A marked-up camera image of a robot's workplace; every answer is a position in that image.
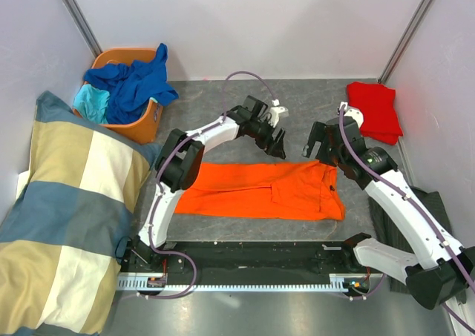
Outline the orange t shirt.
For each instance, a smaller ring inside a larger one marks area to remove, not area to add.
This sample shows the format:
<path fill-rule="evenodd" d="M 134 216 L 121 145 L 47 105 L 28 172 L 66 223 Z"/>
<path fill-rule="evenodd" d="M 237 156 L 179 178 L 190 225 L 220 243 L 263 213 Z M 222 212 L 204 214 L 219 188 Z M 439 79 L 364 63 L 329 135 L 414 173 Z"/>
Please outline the orange t shirt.
<path fill-rule="evenodd" d="M 345 207 L 337 170 L 317 160 L 258 164 L 203 163 L 177 214 L 282 220 L 337 220 Z"/>

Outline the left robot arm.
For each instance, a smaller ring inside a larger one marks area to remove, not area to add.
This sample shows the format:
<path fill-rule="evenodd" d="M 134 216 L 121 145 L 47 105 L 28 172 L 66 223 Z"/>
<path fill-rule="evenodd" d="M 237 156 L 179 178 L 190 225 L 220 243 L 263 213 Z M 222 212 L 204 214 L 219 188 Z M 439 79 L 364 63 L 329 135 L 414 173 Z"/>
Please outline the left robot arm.
<path fill-rule="evenodd" d="M 137 255 L 141 267 L 146 271 L 161 267 L 163 254 L 159 248 L 166 243 L 168 227 L 180 198 L 198 177 L 205 153 L 223 143 L 248 136 L 265 154 L 285 159 L 286 131 L 277 126 L 287 116 L 288 108 L 278 102 L 267 105 L 248 96 L 242 105 L 222 113 L 203 127 L 191 131 L 174 129 L 168 135 L 155 163 L 153 202 L 138 232 L 140 242 L 146 246 Z"/>

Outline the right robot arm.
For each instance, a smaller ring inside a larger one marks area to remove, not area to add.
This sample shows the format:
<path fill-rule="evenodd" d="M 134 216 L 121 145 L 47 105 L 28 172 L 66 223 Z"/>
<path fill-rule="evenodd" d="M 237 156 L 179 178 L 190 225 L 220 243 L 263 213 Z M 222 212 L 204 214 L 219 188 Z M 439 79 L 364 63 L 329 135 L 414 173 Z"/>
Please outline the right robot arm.
<path fill-rule="evenodd" d="M 386 213 L 408 242 L 409 252 L 360 233 L 345 240 L 340 253 L 347 271 L 376 269 L 406 285 L 426 309 L 474 287 L 474 248 L 442 227 L 407 184 L 395 161 L 380 147 L 367 148 L 357 121 L 349 116 L 314 122 L 303 150 L 338 167 Z"/>

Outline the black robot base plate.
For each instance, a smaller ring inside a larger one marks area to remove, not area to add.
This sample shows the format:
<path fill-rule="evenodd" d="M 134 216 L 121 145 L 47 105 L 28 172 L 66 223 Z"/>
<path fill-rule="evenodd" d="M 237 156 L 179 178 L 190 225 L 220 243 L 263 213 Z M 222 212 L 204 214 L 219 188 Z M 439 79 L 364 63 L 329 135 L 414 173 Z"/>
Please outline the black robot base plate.
<path fill-rule="evenodd" d="M 169 242 L 160 250 L 129 243 L 120 273 L 158 274 L 186 285 L 320 283 L 330 274 L 364 283 L 379 274 L 351 260 L 341 241 Z"/>

